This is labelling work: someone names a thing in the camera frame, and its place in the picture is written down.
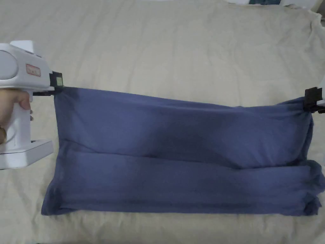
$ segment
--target folded blue shirt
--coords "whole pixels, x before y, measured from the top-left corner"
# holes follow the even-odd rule
[[[55,110],[59,153],[43,215],[313,215],[321,206],[303,98],[227,107],[66,87]]]

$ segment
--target red label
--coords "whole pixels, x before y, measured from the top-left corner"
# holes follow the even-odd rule
[[[30,64],[26,64],[26,72],[30,75],[35,75],[38,77],[41,77],[41,70],[40,68],[37,68],[35,66],[32,66]]]

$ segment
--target black clamp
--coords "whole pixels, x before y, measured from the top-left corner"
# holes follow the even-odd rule
[[[54,87],[54,91],[33,92],[33,96],[52,96],[62,92],[64,87],[62,73],[53,71],[50,74],[50,86]]]
[[[325,107],[317,105],[317,101],[321,100],[323,100],[322,88],[313,87],[305,90],[304,111],[325,113]]]

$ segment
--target white device base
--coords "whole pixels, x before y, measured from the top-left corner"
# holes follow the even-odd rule
[[[53,143],[49,140],[38,140],[31,146],[0,154],[0,169],[26,167],[53,153]]]

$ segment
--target bed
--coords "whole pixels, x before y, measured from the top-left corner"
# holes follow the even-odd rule
[[[2,0],[0,23],[0,42],[34,40],[66,86],[256,106],[303,96],[325,74],[320,15],[299,8],[222,0]],[[33,138],[51,138],[57,152],[53,98],[35,97],[32,109]],[[314,122],[309,159],[325,166],[325,116],[314,114]],[[325,208],[312,217],[42,216],[55,159],[54,153],[0,171],[1,243],[325,243]]]

